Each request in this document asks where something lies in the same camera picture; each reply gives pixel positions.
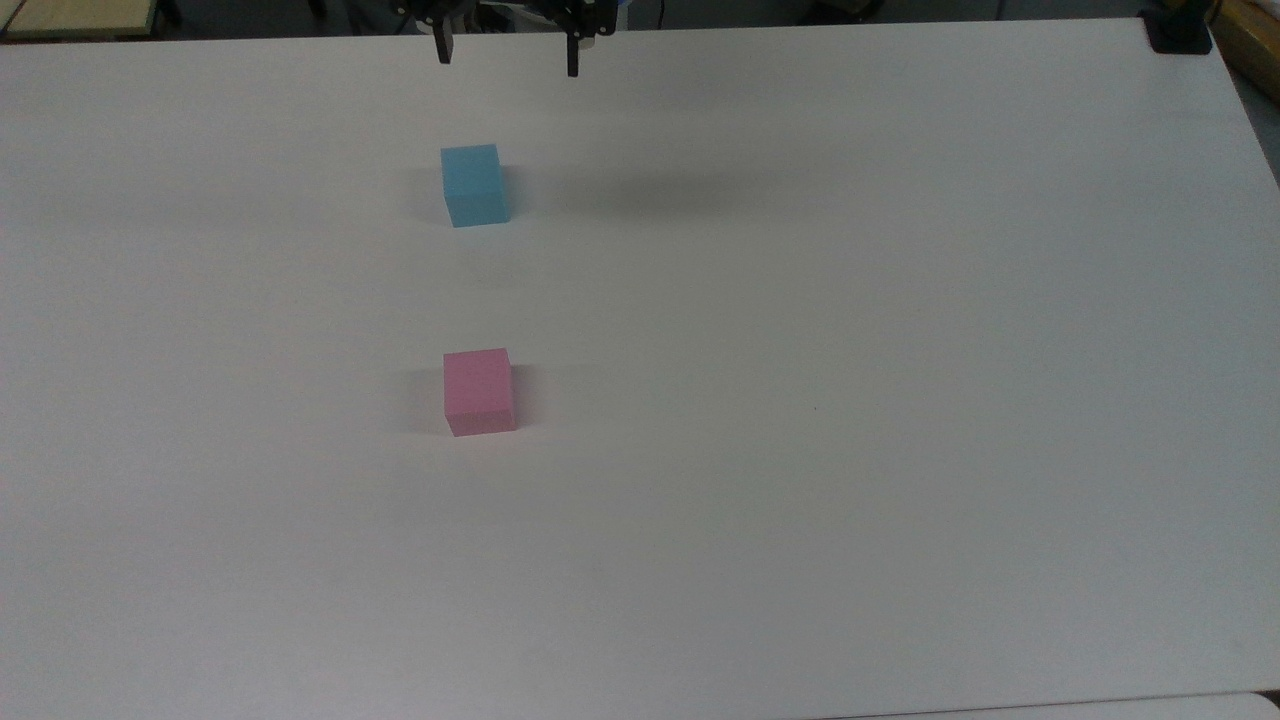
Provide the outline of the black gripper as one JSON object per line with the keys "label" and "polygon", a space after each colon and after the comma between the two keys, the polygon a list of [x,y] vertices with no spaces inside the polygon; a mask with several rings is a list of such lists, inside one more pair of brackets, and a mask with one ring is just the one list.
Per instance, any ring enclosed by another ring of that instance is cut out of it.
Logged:
{"label": "black gripper", "polygon": [[[428,12],[445,5],[447,14],[429,17]],[[543,5],[563,10],[557,22]],[[626,29],[626,1],[390,1],[394,17],[407,20],[416,31],[433,36],[440,64],[449,65],[454,51],[454,35],[559,33],[566,38],[566,74],[579,77],[580,49],[584,40],[576,20],[567,13],[573,9],[616,9],[616,29]]]}

